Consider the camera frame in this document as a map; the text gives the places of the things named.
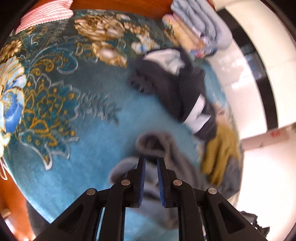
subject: black floor stripe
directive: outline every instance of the black floor stripe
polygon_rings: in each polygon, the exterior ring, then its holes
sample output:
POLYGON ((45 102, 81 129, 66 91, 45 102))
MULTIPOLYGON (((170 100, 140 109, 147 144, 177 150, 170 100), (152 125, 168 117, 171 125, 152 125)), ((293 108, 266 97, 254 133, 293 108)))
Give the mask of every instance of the black floor stripe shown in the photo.
POLYGON ((274 128, 278 128, 274 95, 270 86, 268 76, 266 74, 265 67, 256 48, 254 47, 248 35, 239 25, 239 23, 226 9, 222 9, 217 13, 230 28, 233 39, 240 47, 250 66, 250 69, 253 72, 264 107, 267 129, 271 130, 274 128))

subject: stack of folded towels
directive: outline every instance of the stack of folded towels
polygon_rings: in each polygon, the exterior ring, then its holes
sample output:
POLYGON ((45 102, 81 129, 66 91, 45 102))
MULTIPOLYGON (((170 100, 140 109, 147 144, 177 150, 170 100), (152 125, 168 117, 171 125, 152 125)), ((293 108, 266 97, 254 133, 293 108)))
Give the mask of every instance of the stack of folded towels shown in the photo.
POLYGON ((162 21, 192 56, 204 58, 230 46, 230 29, 206 0, 173 0, 171 9, 162 21))

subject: pink striped cloth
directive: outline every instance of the pink striped cloth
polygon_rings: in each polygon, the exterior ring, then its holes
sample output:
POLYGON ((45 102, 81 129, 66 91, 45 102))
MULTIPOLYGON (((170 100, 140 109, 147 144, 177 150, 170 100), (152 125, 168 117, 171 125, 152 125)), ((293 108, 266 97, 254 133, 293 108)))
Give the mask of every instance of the pink striped cloth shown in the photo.
POLYGON ((57 21, 73 16, 70 6, 73 0, 56 0, 45 3, 40 7, 33 9, 22 17, 20 26, 16 30, 16 34, 41 23, 57 21))

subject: mustard yellow glove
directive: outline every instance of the mustard yellow glove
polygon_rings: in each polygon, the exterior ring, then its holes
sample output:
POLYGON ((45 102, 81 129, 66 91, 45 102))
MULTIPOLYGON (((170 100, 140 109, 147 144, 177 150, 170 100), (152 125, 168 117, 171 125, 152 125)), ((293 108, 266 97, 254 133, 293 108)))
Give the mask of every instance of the mustard yellow glove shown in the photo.
POLYGON ((210 175, 210 183, 220 185, 230 156, 239 159, 237 136, 231 128, 217 125, 216 137, 207 143, 201 165, 202 173, 210 175))

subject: silver screw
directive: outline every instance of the silver screw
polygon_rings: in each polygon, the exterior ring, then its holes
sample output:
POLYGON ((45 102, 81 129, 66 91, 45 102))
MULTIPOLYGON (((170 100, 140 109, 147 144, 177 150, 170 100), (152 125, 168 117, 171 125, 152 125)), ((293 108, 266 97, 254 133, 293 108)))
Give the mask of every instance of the silver screw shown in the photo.
POLYGON ((124 186, 130 185, 130 183, 131 183, 130 180, 127 180, 127 179, 121 181, 121 184, 124 186))
POLYGON ((217 190, 215 188, 209 188, 208 192, 212 195, 215 195, 217 193, 217 190))
POLYGON ((94 195, 95 193, 96 193, 96 190, 94 188, 87 189, 86 191, 86 194, 89 196, 94 195))
POLYGON ((173 181, 173 184, 176 186, 180 186, 180 185, 182 185, 182 181, 177 179, 177 180, 173 181))

